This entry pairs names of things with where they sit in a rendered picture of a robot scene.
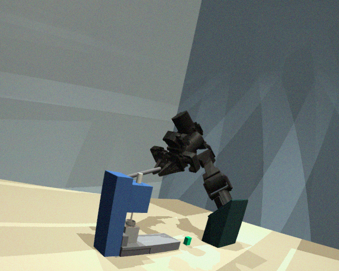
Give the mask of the blue arbor press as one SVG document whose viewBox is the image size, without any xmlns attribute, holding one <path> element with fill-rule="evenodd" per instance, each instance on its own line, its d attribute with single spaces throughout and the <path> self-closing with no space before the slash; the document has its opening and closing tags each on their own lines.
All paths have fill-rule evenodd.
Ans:
<svg viewBox="0 0 339 271">
<path fill-rule="evenodd" d="M 125 175 L 105 170 L 95 230 L 94 248 L 104 257 L 124 257 L 178 250 L 181 241 L 161 234 L 138 235 L 128 243 L 125 223 L 135 226 L 133 213 L 148 213 L 153 186 L 142 182 L 144 174 L 160 171 L 166 163 L 143 172 Z M 133 178 L 137 177 L 136 180 Z M 131 213 L 130 219 L 125 219 Z"/>
</svg>

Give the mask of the tan block with round hole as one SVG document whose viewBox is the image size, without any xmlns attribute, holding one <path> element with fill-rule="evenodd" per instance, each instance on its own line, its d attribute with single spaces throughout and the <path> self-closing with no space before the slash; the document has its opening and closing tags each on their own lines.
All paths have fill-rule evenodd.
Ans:
<svg viewBox="0 0 339 271">
<path fill-rule="evenodd" d="M 123 233 L 126 233 L 126 235 L 129 236 L 128 243 L 137 243 L 139 230 L 140 227 L 138 227 L 136 224 L 135 226 L 129 226 L 125 223 Z"/>
</svg>

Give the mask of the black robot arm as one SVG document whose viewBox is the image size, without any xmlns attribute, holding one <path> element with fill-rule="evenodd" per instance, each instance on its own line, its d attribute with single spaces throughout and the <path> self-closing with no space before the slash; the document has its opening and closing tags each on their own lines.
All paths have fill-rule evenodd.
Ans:
<svg viewBox="0 0 339 271">
<path fill-rule="evenodd" d="M 167 131 L 166 135 L 163 137 L 163 140 L 168 145 L 168 151 L 170 147 L 181 148 L 180 153 L 182 154 L 186 150 L 188 140 L 192 141 L 194 144 L 194 153 L 196 154 L 197 149 L 209 149 L 197 155 L 197 157 L 201 167 L 204 168 L 206 172 L 202 175 L 204 188 L 207 191 L 209 198 L 215 201 L 215 204 L 219 209 L 232 199 L 229 191 L 232 191 L 233 187 L 231 186 L 228 177 L 222 174 L 218 167 L 214 167 L 214 162 L 216 162 L 214 157 L 216 156 L 214 155 L 210 145 L 206 144 L 204 141 L 201 126 L 199 123 L 197 124 L 197 122 L 193 122 L 187 110 L 178 113 L 172 118 L 172 121 L 178 132 Z M 221 189 L 224 186 L 227 187 Z M 215 192 L 216 190 L 219 191 Z M 211 193 L 213 194 L 211 195 Z"/>
</svg>

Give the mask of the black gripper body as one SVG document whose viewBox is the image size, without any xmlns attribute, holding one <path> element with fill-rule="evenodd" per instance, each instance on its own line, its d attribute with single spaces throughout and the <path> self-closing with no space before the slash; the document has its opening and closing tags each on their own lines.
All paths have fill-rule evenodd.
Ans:
<svg viewBox="0 0 339 271">
<path fill-rule="evenodd" d="M 189 171 L 193 172 L 193 173 L 197 173 L 200 170 L 201 165 L 199 163 L 197 154 L 194 153 L 195 152 L 195 146 L 192 143 L 192 141 L 188 140 L 186 150 L 182 154 L 180 153 L 180 150 L 181 150 L 181 148 L 170 147 L 169 152 L 168 152 L 167 150 L 164 150 L 164 147 L 159 147 L 159 146 L 153 146 L 150 149 L 151 154 L 152 154 L 156 163 L 159 159 L 158 154 L 157 154 L 158 151 L 164 153 L 168 163 L 171 160 L 172 154 L 174 154 L 174 155 L 178 155 L 180 157 L 184 168 L 188 167 L 188 164 L 190 164 L 190 167 L 188 168 Z"/>
</svg>

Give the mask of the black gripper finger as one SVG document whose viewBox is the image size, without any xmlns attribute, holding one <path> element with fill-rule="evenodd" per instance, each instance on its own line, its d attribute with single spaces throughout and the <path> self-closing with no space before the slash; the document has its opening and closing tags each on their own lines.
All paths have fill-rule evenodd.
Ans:
<svg viewBox="0 0 339 271">
<path fill-rule="evenodd" d="M 164 155 L 163 152 L 159 152 L 159 151 L 158 151 L 157 154 L 158 154 L 159 159 L 158 159 L 158 161 L 157 161 L 157 163 L 156 163 L 156 165 L 155 165 L 154 168 L 159 167 L 159 165 L 160 165 L 161 163 L 166 163 L 166 164 L 168 164 L 168 162 L 167 162 L 167 160 L 166 160 L 166 157 L 165 157 L 165 155 Z M 160 171 L 154 172 L 153 175 L 155 175 L 155 174 L 157 174 L 157 173 L 159 173 L 159 172 L 160 172 Z"/>
<path fill-rule="evenodd" d="M 177 173 L 177 172 L 184 172 L 184 166 L 181 162 L 181 159 L 178 155 L 174 155 L 172 154 L 171 156 L 171 160 L 169 161 L 169 163 L 167 165 L 165 165 L 160 172 L 158 173 L 158 176 L 165 176 L 168 174 L 172 174 L 172 173 Z"/>
</svg>

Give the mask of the teal block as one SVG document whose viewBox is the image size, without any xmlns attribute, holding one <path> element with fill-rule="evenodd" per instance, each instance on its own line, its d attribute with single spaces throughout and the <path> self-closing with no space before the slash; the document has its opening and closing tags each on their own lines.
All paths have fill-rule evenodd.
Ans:
<svg viewBox="0 0 339 271">
<path fill-rule="evenodd" d="M 187 246 L 187 245 L 190 245 L 190 242 L 191 242 L 192 238 L 191 237 L 185 237 L 184 239 L 184 244 Z"/>
</svg>

